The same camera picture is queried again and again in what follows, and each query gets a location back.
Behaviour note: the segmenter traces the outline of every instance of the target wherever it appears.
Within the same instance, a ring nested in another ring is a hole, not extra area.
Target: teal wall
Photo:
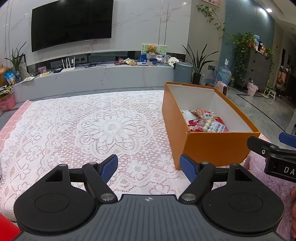
[[[272,48],[275,21],[267,12],[260,9],[262,7],[254,0],[226,0],[225,33],[233,35],[251,32],[259,35],[265,46]],[[226,58],[230,59],[231,65],[234,44],[229,43],[228,37],[222,41],[219,66],[224,64]]]

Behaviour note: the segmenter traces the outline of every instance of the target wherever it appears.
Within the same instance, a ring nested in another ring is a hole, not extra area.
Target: silver bolt
[[[115,198],[115,195],[112,193],[104,193],[101,195],[101,199],[104,201],[111,201]]]
[[[184,201],[191,202],[191,201],[194,201],[196,199],[196,196],[194,194],[191,194],[191,193],[185,193],[185,194],[182,195],[182,199]]]

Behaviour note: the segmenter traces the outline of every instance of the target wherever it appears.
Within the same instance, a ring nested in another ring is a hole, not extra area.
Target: large blue water bottle
[[[229,59],[226,59],[224,66],[220,66],[217,69],[215,84],[217,84],[219,81],[222,81],[224,84],[228,85],[231,78],[231,71],[227,67],[228,63],[229,63]]]

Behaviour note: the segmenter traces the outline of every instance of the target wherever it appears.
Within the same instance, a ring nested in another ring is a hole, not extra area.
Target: ceiling
[[[255,0],[264,9],[272,9],[270,14],[275,21],[287,32],[296,43],[296,5],[295,0]]]

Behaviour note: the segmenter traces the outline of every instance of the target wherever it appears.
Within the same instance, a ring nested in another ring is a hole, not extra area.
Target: power outlet
[[[208,65],[207,69],[208,69],[208,70],[214,70],[215,67],[216,67],[216,66],[214,66],[214,65]]]

